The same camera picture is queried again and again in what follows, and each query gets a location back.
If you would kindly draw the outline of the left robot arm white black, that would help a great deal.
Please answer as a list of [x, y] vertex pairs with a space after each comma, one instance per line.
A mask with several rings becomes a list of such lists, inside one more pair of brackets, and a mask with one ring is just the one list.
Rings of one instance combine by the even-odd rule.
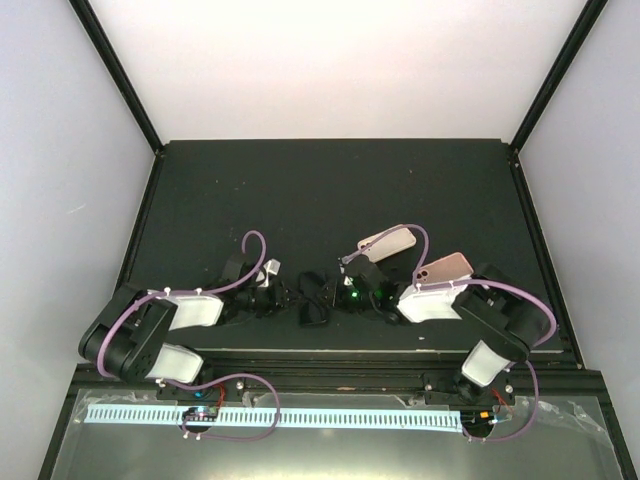
[[278, 278], [279, 270], [275, 259], [255, 266], [236, 254], [211, 289], [142, 290], [124, 284], [84, 332], [78, 353], [105, 377], [178, 382], [191, 398], [205, 398], [214, 388], [213, 372], [193, 348], [169, 343], [168, 334], [221, 326], [240, 313], [263, 317], [285, 309], [293, 294]]

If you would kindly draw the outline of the black phone case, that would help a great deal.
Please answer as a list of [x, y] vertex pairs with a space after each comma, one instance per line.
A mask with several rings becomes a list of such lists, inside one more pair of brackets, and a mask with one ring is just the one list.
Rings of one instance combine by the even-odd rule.
[[329, 321], [329, 309], [323, 300], [327, 278], [314, 271], [302, 272], [297, 280], [299, 293], [298, 318], [303, 328], [324, 327]]

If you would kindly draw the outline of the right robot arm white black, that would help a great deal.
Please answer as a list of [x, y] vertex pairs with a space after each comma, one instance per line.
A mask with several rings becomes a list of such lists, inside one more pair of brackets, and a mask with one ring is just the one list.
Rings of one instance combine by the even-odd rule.
[[479, 339], [446, 385], [467, 405], [478, 404], [499, 374], [528, 361], [557, 330], [550, 307], [510, 284], [493, 265], [443, 271], [431, 264], [414, 280], [399, 281], [369, 260], [356, 259], [342, 267], [340, 279], [322, 287], [320, 300], [343, 311], [372, 311], [392, 325], [463, 322]]

